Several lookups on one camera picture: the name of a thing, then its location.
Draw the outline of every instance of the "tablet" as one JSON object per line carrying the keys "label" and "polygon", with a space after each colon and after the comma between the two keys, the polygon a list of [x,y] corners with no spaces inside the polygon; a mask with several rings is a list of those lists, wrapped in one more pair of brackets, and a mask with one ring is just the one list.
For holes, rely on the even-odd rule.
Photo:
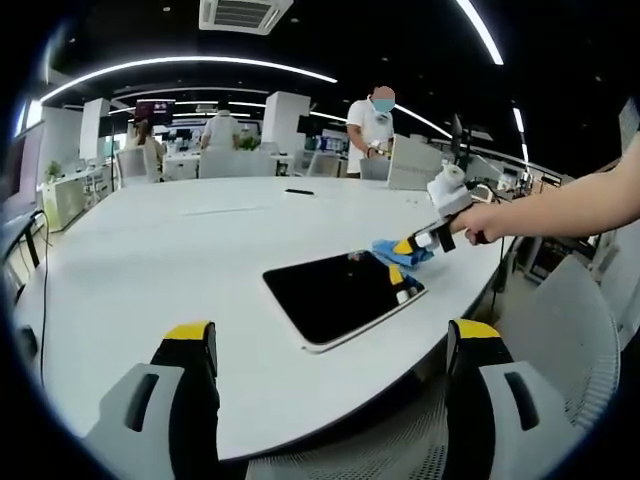
{"label": "tablet", "polygon": [[[271,270],[263,278],[306,346],[315,351],[327,350],[405,306],[398,302],[389,267],[367,251]],[[413,300],[424,286],[405,278]]]}

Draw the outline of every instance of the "face mask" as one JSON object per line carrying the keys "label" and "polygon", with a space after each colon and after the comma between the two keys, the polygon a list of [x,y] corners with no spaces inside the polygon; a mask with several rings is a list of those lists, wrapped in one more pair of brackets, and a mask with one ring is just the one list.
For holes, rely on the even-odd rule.
{"label": "face mask", "polygon": [[373,107],[381,113],[389,113],[395,106],[395,101],[386,98],[376,98],[373,100]]}

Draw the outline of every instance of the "person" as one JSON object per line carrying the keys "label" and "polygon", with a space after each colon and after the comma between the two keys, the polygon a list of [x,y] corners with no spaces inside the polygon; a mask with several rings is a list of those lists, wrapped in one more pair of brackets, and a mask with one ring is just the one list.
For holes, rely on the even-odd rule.
{"label": "person", "polygon": [[231,116],[229,103],[218,102],[218,114],[207,122],[202,135],[202,150],[207,148],[237,150],[240,146],[240,124]]}
{"label": "person", "polygon": [[[640,112],[640,97],[635,103]],[[480,232],[488,242],[504,236],[586,237],[640,219],[640,126],[638,130],[613,170],[512,203],[474,205],[458,215],[451,230],[466,230],[476,244]]]}
{"label": "person", "polygon": [[153,126],[148,119],[139,121],[136,124],[136,136],[129,139],[125,144],[125,149],[132,149],[144,146],[149,158],[155,159],[158,173],[162,174],[162,160],[165,154],[164,147],[151,136]]}
{"label": "person", "polygon": [[376,87],[366,100],[358,100],[347,116],[349,134],[349,164],[347,176],[360,178],[360,160],[379,156],[379,149],[388,150],[393,142],[393,116],[396,94],[389,87]]}

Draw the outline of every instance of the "black ceiling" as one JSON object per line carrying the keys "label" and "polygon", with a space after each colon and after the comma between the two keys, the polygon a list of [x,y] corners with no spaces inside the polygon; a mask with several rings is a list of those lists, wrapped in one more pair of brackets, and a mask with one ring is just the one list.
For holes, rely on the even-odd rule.
{"label": "black ceiling", "polygon": [[[92,93],[69,91],[53,103],[215,86],[299,92],[312,97],[317,111],[345,117],[345,100],[364,98],[372,85],[386,84],[399,104],[434,123],[447,128],[445,122],[458,113],[466,126],[492,135],[495,142],[484,146],[522,157],[512,113],[518,106],[530,160],[561,173],[585,174],[615,159],[618,112],[640,85],[625,68],[637,58],[633,42],[640,9],[618,7],[618,0],[472,3],[493,35],[503,66],[493,64],[455,0],[296,0],[267,37],[200,31],[198,0],[91,2],[65,26],[62,48],[53,57],[54,68],[70,76],[156,56],[225,55],[304,68],[338,83],[251,66],[165,64],[93,79],[88,82]],[[222,94],[162,96],[216,100]],[[265,98],[224,95],[257,103]],[[135,97],[123,101],[133,104]],[[394,118],[399,133],[440,136],[401,112]]]}

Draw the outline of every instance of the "human hand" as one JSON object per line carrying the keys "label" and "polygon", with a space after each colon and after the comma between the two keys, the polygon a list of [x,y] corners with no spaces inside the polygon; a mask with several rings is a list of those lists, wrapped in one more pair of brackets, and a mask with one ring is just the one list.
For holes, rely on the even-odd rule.
{"label": "human hand", "polygon": [[474,204],[451,222],[451,233],[466,230],[465,236],[472,245],[478,245],[485,239],[489,243],[495,242],[502,236],[497,228],[499,208],[500,205]]}

